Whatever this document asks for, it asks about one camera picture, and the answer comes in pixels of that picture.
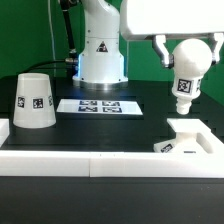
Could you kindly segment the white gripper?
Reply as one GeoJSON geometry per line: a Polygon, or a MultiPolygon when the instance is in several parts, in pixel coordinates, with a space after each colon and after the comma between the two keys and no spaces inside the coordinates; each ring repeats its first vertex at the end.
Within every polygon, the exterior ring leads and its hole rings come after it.
{"type": "Polygon", "coordinates": [[[174,66],[166,48],[171,39],[209,35],[212,64],[220,62],[224,44],[224,0],[123,0],[120,32],[126,40],[152,40],[164,68],[174,66]]]}

